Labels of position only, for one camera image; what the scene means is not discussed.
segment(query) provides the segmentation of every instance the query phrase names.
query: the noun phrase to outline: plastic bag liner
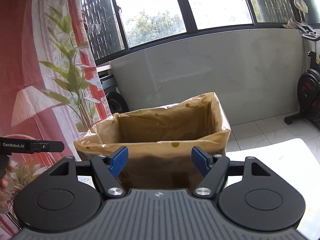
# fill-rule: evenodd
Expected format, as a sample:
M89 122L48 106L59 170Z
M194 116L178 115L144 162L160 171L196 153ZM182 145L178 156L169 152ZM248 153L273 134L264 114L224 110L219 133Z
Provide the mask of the plastic bag liner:
M192 192L203 179L192 164L192 147L224 154L229 134L217 95L206 93L180 104L115 113L74 144L82 160L127 146L129 160L118 177L126 191L187 188Z

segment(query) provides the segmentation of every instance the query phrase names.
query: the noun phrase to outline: human hand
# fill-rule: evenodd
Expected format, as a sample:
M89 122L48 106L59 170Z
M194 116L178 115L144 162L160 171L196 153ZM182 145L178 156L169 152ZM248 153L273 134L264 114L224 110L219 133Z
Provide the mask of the human hand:
M12 194L10 193L11 190L13 190L13 181L10 176L10 172L12 172L12 166L7 162L6 169L4 173L2 174L0 178L0 213L1 214L7 214L8 213L8 207L7 207L7 201L12 198Z

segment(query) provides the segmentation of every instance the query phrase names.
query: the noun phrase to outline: white tile floor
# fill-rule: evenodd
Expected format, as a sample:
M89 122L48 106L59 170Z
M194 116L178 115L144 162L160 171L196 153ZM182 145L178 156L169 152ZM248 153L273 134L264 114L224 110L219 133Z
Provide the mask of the white tile floor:
M290 125L284 122L286 116L296 113L298 111L232 125L227 152L257 148L301 138L320 163L320 131L306 119L295 120Z

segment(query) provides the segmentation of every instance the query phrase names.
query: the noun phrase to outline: blue gripper pad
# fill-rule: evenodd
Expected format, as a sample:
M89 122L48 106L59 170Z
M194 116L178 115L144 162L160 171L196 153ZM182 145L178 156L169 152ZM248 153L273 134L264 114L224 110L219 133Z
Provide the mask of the blue gripper pad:
M211 170L213 165L212 156L202 150L199 146L194 146L191 150L191 160L203 177Z
M128 162L129 152L128 148L121 146L108 157L109 170L116 178Z

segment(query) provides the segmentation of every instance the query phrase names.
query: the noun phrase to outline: metal screw head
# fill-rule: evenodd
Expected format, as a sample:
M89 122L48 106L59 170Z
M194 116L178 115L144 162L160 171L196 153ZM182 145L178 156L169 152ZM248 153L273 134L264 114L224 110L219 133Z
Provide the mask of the metal screw head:
M206 187L200 187L195 190L195 193L200 196L207 196L207 195L210 195L211 190L209 190Z
M110 189L108 189L108 194L112 195L112 196L119 196L123 193L123 190L119 187L112 187Z

